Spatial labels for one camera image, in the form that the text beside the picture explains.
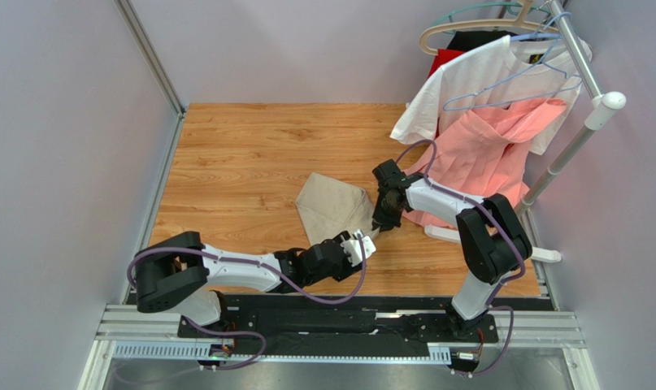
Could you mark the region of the beige cloth napkin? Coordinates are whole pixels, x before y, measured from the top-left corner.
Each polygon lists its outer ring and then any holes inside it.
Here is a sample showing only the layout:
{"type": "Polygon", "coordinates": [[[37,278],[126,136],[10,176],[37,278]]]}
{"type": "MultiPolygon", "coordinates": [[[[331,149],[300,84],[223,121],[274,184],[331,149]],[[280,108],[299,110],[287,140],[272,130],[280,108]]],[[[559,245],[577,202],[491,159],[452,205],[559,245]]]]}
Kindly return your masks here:
{"type": "Polygon", "coordinates": [[[374,205],[365,189],[313,172],[299,193],[295,206],[310,244],[357,230],[376,238],[372,226],[374,205]]]}

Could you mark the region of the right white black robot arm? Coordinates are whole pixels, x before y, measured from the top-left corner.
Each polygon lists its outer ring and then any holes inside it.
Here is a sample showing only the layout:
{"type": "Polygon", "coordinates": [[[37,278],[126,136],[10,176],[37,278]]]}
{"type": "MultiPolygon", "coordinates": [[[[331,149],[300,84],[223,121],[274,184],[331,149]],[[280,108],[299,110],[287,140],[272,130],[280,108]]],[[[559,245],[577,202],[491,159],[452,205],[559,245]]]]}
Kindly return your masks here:
{"type": "Polygon", "coordinates": [[[520,276],[532,244],[509,200],[500,193],[473,196],[448,188],[422,172],[406,174],[389,159],[373,169],[378,198],[372,226],[387,232],[405,212],[421,211],[458,231],[468,273],[445,307],[444,329],[456,339],[475,333],[502,284],[520,276]]]}

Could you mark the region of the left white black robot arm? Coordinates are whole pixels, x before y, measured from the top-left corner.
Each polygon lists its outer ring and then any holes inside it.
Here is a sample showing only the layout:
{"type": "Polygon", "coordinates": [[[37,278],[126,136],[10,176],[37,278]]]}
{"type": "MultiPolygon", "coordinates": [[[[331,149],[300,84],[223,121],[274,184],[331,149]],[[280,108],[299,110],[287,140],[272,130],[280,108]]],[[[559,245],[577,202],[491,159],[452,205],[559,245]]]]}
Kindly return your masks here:
{"type": "Polygon", "coordinates": [[[300,293],[319,298],[306,287],[322,280],[365,280],[366,261],[376,252],[371,237],[341,232],[308,249],[266,254],[236,253],[202,243],[198,232],[184,232],[138,252],[127,268],[136,305],[144,314],[174,313],[207,326],[220,321],[226,305],[213,287],[250,288],[261,293],[300,293]]]}

